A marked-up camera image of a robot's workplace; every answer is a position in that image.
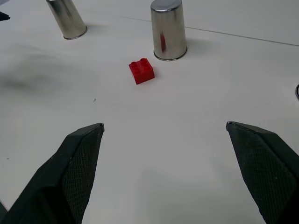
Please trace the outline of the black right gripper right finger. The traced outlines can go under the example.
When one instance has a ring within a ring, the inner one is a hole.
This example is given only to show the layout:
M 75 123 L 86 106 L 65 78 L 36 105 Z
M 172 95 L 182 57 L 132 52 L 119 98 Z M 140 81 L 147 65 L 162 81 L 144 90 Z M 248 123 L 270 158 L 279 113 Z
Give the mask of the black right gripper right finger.
M 276 133 L 226 124 L 242 178 L 266 224 L 299 224 L 299 155 Z

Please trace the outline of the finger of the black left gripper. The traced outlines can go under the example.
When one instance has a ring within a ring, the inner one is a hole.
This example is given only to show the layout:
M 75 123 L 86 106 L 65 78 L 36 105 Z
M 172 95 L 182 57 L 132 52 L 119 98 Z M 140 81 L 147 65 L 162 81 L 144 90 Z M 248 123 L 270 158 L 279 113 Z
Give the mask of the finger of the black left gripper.
M 93 188 L 102 123 L 67 135 L 35 172 L 0 224 L 82 224 Z

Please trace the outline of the steel cup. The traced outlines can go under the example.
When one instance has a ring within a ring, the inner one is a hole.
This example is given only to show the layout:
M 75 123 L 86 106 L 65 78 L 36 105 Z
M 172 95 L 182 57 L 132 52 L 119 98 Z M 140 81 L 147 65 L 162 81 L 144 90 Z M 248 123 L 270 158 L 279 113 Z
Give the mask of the steel cup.
M 187 52 L 182 0 L 154 0 L 151 5 L 154 55 L 174 61 Z
M 64 39 L 77 39 L 88 31 L 72 0 L 46 0 L 46 2 Z

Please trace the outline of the red toy building brick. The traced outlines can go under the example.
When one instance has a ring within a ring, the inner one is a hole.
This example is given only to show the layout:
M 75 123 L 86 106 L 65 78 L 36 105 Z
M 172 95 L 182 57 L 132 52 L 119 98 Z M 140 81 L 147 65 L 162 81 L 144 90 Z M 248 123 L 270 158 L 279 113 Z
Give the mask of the red toy building brick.
M 128 66 L 136 84 L 141 84 L 155 78 L 154 70 L 147 58 L 132 62 Z

